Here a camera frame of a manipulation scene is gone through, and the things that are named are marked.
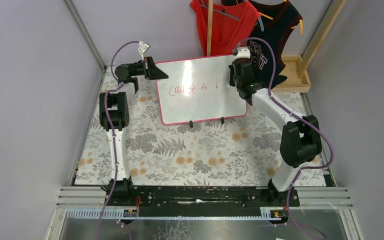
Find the pink framed whiteboard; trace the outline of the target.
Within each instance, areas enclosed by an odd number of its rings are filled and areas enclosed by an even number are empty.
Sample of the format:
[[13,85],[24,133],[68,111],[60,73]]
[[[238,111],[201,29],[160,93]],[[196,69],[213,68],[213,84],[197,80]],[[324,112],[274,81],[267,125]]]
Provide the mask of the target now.
[[245,116],[247,103],[230,86],[229,65],[237,57],[220,55],[158,62],[168,75],[156,81],[162,123],[186,124]]

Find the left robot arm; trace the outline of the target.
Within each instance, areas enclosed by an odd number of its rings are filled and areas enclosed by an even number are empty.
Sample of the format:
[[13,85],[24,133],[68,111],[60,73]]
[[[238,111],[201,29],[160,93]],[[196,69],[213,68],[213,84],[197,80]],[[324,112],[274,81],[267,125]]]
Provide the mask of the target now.
[[164,80],[169,76],[156,66],[151,56],[115,68],[117,87],[99,95],[99,123],[110,145],[111,177],[107,199],[132,199],[134,185],[127,161],[126,133],[130,123],[128,94],[139,90],[139,76],[146,80]]

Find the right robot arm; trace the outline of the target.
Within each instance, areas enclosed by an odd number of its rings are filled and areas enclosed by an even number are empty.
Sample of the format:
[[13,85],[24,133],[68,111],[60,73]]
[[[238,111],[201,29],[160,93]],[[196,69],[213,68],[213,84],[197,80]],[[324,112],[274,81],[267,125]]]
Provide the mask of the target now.
[[238,95],[265,113],[281,130],[279,151],[283,162],[269,186],[285,192],[294,185],[300,171],[312,168],[309,163],[321,153],[318,119],[313,115],[298,116],[270,88],[257,82],[249,58],[235,59],[229,69],[229,84],[236,87]]

